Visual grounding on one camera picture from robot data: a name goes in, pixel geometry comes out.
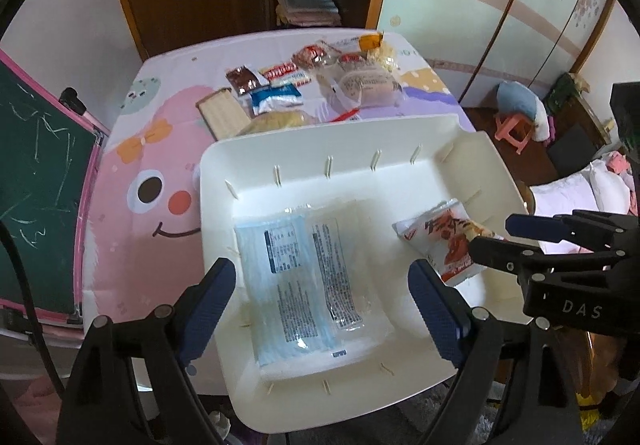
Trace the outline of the red white snack packet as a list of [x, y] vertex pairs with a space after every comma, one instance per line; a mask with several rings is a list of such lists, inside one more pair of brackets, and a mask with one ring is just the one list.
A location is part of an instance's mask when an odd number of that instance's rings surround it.
[[469, 243], [475, 237], [501, 240], [486, 226], [471, 220], [458, 199], [450, 199], [415, 218], [393, 223], [397, 236], [431, 264], [447, 286], [463, 283], [483, 269], [473, 262]]

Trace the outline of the blue white snack packet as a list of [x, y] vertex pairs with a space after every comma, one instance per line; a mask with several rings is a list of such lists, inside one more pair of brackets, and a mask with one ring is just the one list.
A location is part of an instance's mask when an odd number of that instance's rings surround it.
[[250, 105], [254, 116], [301, 106], [303, 103], [303, 95], [293, 84], [264, 87], [250, 92]]

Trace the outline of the dark brown chocolate packet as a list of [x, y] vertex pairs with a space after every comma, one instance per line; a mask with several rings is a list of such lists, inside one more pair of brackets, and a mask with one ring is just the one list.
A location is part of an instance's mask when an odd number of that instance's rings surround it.
[[227, 71], [226, 79], [238, 96], [269, 86], [269, 81], [263, 75], [247, 66], [239, 66]]

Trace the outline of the orange grey snack bar packet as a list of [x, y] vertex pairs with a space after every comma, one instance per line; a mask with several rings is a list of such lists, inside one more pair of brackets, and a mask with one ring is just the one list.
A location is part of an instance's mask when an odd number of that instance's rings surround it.
[[367, 33], [357, 38], [358, 50], [360, 52], [370, 52], [370, 50], [378, 49], [382, 45], [384, 34], [381, 32]]

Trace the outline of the white pillow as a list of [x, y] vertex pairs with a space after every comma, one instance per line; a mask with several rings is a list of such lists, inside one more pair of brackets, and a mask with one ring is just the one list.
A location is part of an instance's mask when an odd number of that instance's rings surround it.
[[631, 165], [617, 151], [591, 161], [576, 173], [529, 190], [538, 216], [572, 214], [574, 210], [638, 215]]

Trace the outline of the cartoon printed tablecloth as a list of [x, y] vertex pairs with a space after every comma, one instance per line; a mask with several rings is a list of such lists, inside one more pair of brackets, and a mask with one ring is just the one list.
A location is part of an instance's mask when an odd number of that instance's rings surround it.
[[344, 119], [318, 84], [303, 87], [311, 126], [229, 142], [209, 132], [198, 101], [227, 84], [228, 70], [279, 64], [316, 30], [256, 33], [174, 50], [149, 59], [132, 82], [106, 143], [88, 210], [84, 316], [130, 321], [170, 303], [232, 253], [232, 212], [258, 214], [254, 189], [291, 191], [321, 178], [321, 148], [341, 171], [409, 159], [406, 139], [442, 142], [471, 123], [439, 76], [400, 35], [408, 97], [397, 107]]

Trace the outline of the pink plastic stool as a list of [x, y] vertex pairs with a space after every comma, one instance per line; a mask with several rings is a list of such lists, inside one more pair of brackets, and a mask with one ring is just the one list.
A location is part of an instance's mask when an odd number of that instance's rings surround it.
[[497, 113], [495, 124], [494, 139], [497, 142], [507, 142], [517, 154], [524, 151], [534, 133], [533, 122], [521, 113], [510, 114], [510, 116]]

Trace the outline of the large clear blue snack bag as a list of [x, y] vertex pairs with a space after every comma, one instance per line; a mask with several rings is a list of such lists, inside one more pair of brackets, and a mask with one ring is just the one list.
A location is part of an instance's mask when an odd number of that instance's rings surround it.
[[287, 209], [234, 228], [257, 365], [290, 379], [364, 361], [394, 333], [355, 201]]

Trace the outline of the beige wafer biscuit pack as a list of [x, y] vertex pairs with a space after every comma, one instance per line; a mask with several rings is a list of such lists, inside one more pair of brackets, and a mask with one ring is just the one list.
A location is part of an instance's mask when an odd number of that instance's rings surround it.
[[250, 116], [228, 87], [205, 96], [195, 107], [217, 142], [235, 137], [250, 125]]

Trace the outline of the clear bag bread bun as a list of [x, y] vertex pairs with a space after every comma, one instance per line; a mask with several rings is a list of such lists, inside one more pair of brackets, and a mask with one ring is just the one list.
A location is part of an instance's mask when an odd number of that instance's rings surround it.
[[290, 109], [282, 111], [270, 111], [255, 116], [250, 123], [239, 131], [239, 136], [262, 134], [274, 131], [287, 130], [318, 124], [315, 116], [311, 116], [303, 110]]

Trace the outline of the white wardrobe sliding doors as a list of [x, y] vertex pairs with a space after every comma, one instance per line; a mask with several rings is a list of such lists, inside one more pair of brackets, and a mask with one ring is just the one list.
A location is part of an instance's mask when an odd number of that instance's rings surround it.
[[502, 81], [544, 96], [579, 69], [613, 0], [380, 0], [376, 26], [402, 35], [466, 108]]

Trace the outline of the yellow puffed snack bag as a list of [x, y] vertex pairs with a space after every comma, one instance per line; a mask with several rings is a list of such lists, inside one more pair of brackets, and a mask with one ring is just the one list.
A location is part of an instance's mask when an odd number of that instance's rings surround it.
[[379, 64], [388, 72], [394, 72], [399, 69], [396, 48], [385, 38], [381, 38], [378, 46], [367, 51], [367, 60], [374, 61], [375, 64]]

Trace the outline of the large clear bread bag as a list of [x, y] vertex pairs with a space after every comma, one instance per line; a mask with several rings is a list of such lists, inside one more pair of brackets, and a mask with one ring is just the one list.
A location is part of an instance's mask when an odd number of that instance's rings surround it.
[[398, 107], [404, 90], [394, 76], [374, 62], [336, 62], [319, 71], [332, 97], [345, 110]]

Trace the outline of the red white wafer packet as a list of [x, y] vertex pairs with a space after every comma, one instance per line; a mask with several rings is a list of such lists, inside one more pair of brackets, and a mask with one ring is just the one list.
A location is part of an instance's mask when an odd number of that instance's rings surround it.
[[297, 66], [292, 60], [262, 68], [259, 73], [272, 87], [285, 85], [301, 87], [312, 81], [311, 75], [305, 69]]

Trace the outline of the red round candy packet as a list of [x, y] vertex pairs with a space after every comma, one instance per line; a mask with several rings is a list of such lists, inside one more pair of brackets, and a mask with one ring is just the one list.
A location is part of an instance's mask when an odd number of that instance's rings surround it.
[[338, 63], [343, 66], [361, 66], [367, 62], [367, 58], [363, 57], [360, 53], [347, 53], [338, 57]]

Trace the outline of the red candy clear wrapper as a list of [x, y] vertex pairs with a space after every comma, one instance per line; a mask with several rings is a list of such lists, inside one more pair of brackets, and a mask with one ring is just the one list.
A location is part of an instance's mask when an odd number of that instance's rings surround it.
[[292, 61], [299, 68], [316, 70], [334, 64], [340, 55], [341, 52], [338, 49], [320, 40], [299, 49], [292, 56]]

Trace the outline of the folded towels stack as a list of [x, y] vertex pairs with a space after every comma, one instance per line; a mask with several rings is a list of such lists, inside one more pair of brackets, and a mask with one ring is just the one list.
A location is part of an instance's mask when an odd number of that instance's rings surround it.
[[277, 0], [278, 26], [298, 28], [341, 27], [342, 20], [333, 0]]

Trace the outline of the green chalkboard pink frame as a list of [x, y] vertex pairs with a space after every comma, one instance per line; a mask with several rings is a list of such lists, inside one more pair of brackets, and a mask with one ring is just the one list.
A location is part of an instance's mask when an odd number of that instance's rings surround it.
[[42, 321], [81, 322], [85, 220], [104, 138], [1, 57], [1, 222]]

